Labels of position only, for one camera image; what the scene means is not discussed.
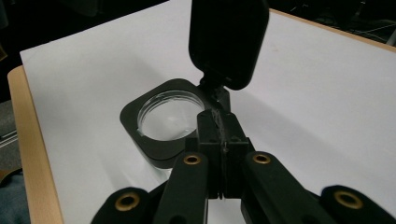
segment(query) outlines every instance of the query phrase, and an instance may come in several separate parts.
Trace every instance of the white paper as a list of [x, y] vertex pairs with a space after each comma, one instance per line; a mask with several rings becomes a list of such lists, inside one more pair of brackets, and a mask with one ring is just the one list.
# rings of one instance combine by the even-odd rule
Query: white paper
[[[65, 223], [89, 223], [118, 189], [152, 190], [153, 168], [120, 123], [166, 80], [198, 84], [191, 2], [174, 0], [21, 53]], [[252, 82], [232, 111], [257, 150], [307, 189], [357, 189], [396, 216], [396, 54], [271, 13]], [[244, 223], [237, 200], [208, 223]]]

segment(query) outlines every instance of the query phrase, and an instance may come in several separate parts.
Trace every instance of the brass screw hole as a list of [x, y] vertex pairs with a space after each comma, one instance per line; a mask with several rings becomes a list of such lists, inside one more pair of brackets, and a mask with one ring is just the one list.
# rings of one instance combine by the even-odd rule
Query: brass screw hole
[[338, 203], [348, 208], [361, 209], [363, 207], [361, 199], [351, 192], [338, 190], [334, 193], [334, 198]]
[[268, 164], [271, 162], [271, 158], [263, 154], [254, 155], [253, 160], [261, 164]]
[[190, 156], [186, 156], [184, 158], [184, 163], [188, 164], [188, 165], [195, 165], [201, 162], [201, 158], [194, 156], [194, 155], [190, 155]]
[[128, 192], [122, 194], [116, 201], [116, 208], [121, 212], [129, 211], [135, 207], [140, 202], [140, 197], [134, 192]]

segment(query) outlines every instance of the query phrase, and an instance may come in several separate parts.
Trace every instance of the dark floor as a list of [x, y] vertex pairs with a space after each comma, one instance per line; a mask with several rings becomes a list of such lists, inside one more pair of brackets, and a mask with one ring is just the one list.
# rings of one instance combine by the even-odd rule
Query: dark floor
[[[5, 101], [0, 104], [0, 136], [5, 136], [15, 130], [11, 101]], [[0, 170], [14, 170], [17, 168], [21, 168], [18, 140], [9, 141], [9, 144], [0, 144]]]

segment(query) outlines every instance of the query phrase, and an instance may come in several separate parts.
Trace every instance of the table edge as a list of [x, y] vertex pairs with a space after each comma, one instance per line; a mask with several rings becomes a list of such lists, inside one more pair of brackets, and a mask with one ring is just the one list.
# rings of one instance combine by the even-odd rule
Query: table edge
[[47, 150], [23, 65], [11, 70], [7, 78], [31, 222], [63, 223]]

